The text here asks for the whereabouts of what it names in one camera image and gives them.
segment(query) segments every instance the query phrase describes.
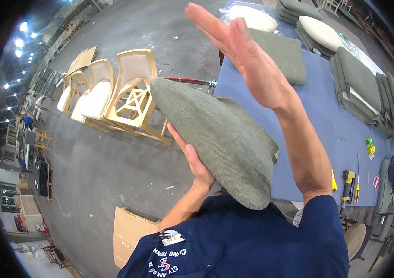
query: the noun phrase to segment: cardboard sheet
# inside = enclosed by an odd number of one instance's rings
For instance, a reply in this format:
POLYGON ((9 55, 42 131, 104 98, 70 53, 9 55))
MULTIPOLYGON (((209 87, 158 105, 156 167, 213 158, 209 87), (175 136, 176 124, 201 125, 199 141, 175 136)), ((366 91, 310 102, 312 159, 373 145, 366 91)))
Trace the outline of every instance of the cardboard sheet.
POLYGON ((124 208, 115 207, 114 261, 122 268, 132 255, 140 238, 156 233, 158 223, 144 219, 124 208))
POLYGON ((92 62, 93 57, 95 56, 95 51, 96 46, 79 53, 75 60, 70 64, 70 68, 67 73, 72 74, 77 70, 87 67, 92 62))

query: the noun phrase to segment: wooden chair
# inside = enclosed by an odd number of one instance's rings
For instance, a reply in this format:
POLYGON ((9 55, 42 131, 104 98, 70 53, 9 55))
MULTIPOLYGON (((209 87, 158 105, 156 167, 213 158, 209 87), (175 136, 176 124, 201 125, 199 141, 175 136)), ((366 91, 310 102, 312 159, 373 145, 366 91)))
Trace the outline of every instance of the wooden chair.
POLYGON ((72 73, 71 78, 72 82, 74 82, 75 86, 78 88, 78 98, 76 100, 76 105, 75 108, 73 108, 73 112, 70 118, 97 130, 101 130, 106 133, 109 132, 109 130, 105 128, 108 125, 103 124, 102 121, 95 121, 93 119, 84 117, 81 114, 84 108, 84 104, 87 103, 87 97, 89 96, 90 82, 88 81, 86 75, 82 71, 77 71, 72 73))
POLYGON ((72 112, 69 111, 70 103, 72 102, 73 96, 76 93, 75 85, 72 84, 71 77, 67 73, 62 73, 61 77, 64 81, 64 89, 61 94, 60 100, 56 105, 56 109, 63 113, 71 115, 72 112))
POLYGON ((100 122, 100 124, 114 130, 126 131, 139 136, 129 125, 112 122, 103 117, 114 89, 115 78, 108 59, 100 59, 88 65, 90 71, 89 94, 82 104, 83 117, 100 122))
POLYGON ((115 90, 104 111, 103 117, 112 122, 130 125, 141 130, 135 131, 152 139, 172 145, 164 137, 167 119, 161 132, 149 125, 149 119, 155 108, 155 101, 150 94, 151 80, 157 77, 157 66, 154 54, 150 49, 134 49, 117 54, 118 78, 115 90), (146 89, 138 85, 145 84, 146 89))

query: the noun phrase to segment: yellow tool handle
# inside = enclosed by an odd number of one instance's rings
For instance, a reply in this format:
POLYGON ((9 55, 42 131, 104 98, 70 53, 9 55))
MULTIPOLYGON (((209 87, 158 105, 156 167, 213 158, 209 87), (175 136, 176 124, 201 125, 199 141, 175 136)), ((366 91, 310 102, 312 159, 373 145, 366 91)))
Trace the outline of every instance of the yellow tool handle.
POLYGON ((359 184, 356 185, 356 191, 354 193, 354 202, 357 203, 359 201, 359 184))

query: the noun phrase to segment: white cushion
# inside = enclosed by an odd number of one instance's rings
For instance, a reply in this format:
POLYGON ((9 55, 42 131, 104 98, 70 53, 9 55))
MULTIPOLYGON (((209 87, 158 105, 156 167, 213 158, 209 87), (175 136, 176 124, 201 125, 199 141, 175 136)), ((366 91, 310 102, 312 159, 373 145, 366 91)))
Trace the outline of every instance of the white cushion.
POLYGON ((322 21, 309 16, 300 16, 299 21, 308 35, 323 47, 334 52, 339 46, 344 47, 336 31, 322 21))
POLYGON ((67 100, 69 99, 69 94, 70 94, 70 86, 67 86, 66 89, 64 89, 63 93, 61 94, 60 101, 58 102, 56 109, 60 110, 61 112, 64 111, 64 107, 66 106, 67 100))
POLYGON ((87 118, 100 120, 111 95, 111 81, 108 79, 100 81, 86 98, 81 114, 87 118))
POLYGON ((86 121, 86 117, 84 117, 81 112, 83 111, 84 105, 87 102, 87 97, 89 96, 89 90, 85 91, 81 97, 79 97, 76 102, 75 108, 73 109, 72 115, 70 118, 72 120, 79 121, 80 123, 84 123, 86 121))
POLYGON ((279 26, 274 18, 264 12, 256 10, 255 8, 234 6, 229 11, 229 22, 233 21, 237 17, 243 17, 249 28, 265 32, 274 32, 279 26))

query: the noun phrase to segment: person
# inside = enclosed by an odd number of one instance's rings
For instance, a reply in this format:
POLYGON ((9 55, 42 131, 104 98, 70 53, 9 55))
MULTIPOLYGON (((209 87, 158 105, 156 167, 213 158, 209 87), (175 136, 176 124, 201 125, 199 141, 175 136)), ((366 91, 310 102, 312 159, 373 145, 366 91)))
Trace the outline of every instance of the person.
POLYGON ((26 126, 27 129, 32 129, 32 126, 34 124, 32 118, 30 118, 29 116, 23 117, 22 115, 20 115, 19 117, 21 118, 19 120, 20 123, 24 122, 24 125, 26 126))
POLYGON ((364 18, 364 21, 365 21, 364 31, 365 33, 367 33, 368 27, 373 28, 373 24, 374 24, 374 19, 371 16, 371 12, 369 12, 367 17, 364 18))
POLYGON ((185 14, 234 63, 255 100, 277 115, 304 198, 302 219, 295 227, 273 203, 251 210, 229 194, 207 197, 215 177, 168 124, 195 179, 158 232, 139 240, 117 277, 347 277, 331 164, 299 96, 250 38, 244 18, 228 26, 193 3, 185 14))

